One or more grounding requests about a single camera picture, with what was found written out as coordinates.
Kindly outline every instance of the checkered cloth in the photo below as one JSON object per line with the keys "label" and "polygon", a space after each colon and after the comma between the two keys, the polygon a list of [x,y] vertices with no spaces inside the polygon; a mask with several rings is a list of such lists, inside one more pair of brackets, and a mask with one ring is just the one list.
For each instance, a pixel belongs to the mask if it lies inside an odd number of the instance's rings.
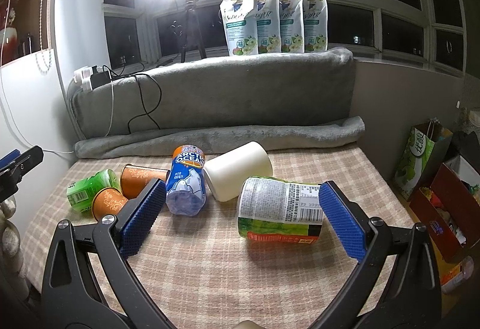
{"label": "checkered cloth", "polygon": [[[389,225],[411,227],[412,220],[363,152],[351,144],[336,149],[269,152],[274,176],[304,183],[334,180],[368,216]],[[30,224],[23,251],[25,273],[39,290],[57,222],[92,223],[70,209],[69,183],[105,168],[120,173],[126,163],[157,168],[168,157],[80,160],[63,178]],[[220,203],[207,192],[207,203],[193,218],[163,210],[140,253],[129,258],[147,292],[178,328],[232,328],[250,319],[266,328],[308,327],[340,290],[357,261],[350,259],[327,220],[312,245],[259,243],[237,231],[236,200]],[[110,307],[121,311],[100,267],[92,265]],[[364,311],[378,301],[393,264],[387,261]]]}

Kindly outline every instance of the green bottle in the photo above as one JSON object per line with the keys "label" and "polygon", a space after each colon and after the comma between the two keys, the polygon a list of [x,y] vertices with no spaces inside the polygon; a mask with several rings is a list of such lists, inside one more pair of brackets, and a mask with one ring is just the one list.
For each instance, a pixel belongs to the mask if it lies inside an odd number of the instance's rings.
{"label": "green bottle", "polygon": [[113,187],[122,192],[117,175],[111,169],[98,172],[95,176],[71,183],[67,188],[67,199],[71,207],[80,212],[92,208],[95,196],[104,188]]}

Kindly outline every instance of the gray blanket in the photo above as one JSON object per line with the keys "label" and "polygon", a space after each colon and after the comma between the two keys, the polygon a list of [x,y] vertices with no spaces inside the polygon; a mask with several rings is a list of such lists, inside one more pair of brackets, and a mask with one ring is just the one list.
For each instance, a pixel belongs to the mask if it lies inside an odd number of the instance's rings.
{"label": "gray blanket", "polygon": [[121,156],[170,156],[179,145],[196,145],[207,154],[225,153],[251,141],[265,150],[333,148],[355,142],[365,130],[360,117],[319,126],[236,126],[150,130],[127,136],[80,141],[79,159]]}
{"label": "gray blanket", "polygon": [[[160,129],[325,124],[349,116],[355,84],[353,55],[344,48],[208,58],[145,73],[163,91],[162,102],[151,113]],[[158,87],[144,74],[138,81],[145,108],[152,111],[158,103]],[[144,113],[138,84],[130,77],[115,80],[113,86],[110,135],[126,135],[129,120]],[[71,106],[85,138],[107,134],[112,113],[110,84],[79,92]],[[157,126],[143,116],[133,119],[130,128],[135,133]]]}

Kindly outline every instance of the window frame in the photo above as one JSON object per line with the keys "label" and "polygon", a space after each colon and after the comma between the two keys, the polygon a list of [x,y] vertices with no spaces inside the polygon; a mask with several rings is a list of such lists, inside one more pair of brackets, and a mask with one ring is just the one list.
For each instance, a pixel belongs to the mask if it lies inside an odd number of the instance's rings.
{"label": "window frame", "polygon": [[[222,0],[200,0],[197,6],[204,7],[209,5],[220,5],[221,1]],[[135,0],[135,8],[122,7],[112,4],[103,4],[102,8],[104,16],[128,17],[136,19],[138,40],[140,45],[140,56],[142,61],[148,67],[150,67],[154,66],[153,64],[156,64],[159,61],[164,61],[175,57],[175,55],[162,56],[157,18],[176,13],[178,10],[181,11],[183,2],[184,0]],[[385,55],[385,59],[389,61],[391,61],[392,58],[398,58],[402,60],[418,62],[419,64],[423,64],[424,67],[429,68],[434,65],[450,74],[458,75],[458,69],[436,61],[436,30],[443,30],[463,35],[464,59],[462,73],[466,72],[467,27],[463,0],[459,0],[463,23],[462,27],[436,23],[433,0],[420,0],[421,10],[399,0],[328,0],[328,2],[332,4],[341,4],[350,7],[366,9],[373,12],[374,47],[357,46],[353,44],[342,45],[351,49],[355,54],[374,54],[375,59],[383,59],[383,56]],[[423,57],[397,52],[394,50],[383,49],[382,13],[405,20],[423,28]],[[336,43],[329,43],[329,48],[334,46],[340,45]],[[207,53],[210,52],[212,54],[219,54],[219,52],[222,50],[225,50],[224,53],[227,53],[226,48],[220,47],[207,49]],[[187,60],[189,58],[193,58],[195,54],[198,54],[198,52],[187,52]],[[127,66],[125,70],[127,73],[129,73],[141,68],[141,64],[134,64]]]}

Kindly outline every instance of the metal screw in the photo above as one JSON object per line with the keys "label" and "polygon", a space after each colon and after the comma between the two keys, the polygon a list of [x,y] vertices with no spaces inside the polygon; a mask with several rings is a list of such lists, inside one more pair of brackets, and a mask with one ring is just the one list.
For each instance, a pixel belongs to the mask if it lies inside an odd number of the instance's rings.
{"label": "metal screw", "polygon": [[67,220],[61,220],[59,223],[58,223],[58,228],[59,229],[64,229],[66,228],[67,226],[69,225],[69,222]]}
{"label": "metal screw", "polygon": [[383,222],[382,218],[378,218],[378,217],[373,217],[370,219],[370,221],[373,226],[383,226],[383,224],[385,223]]}
{"label": "metal screw", "polygon": [[102,223],[104,225],[110,225],[115,220],[113,215],[106,215],[102,218]]}

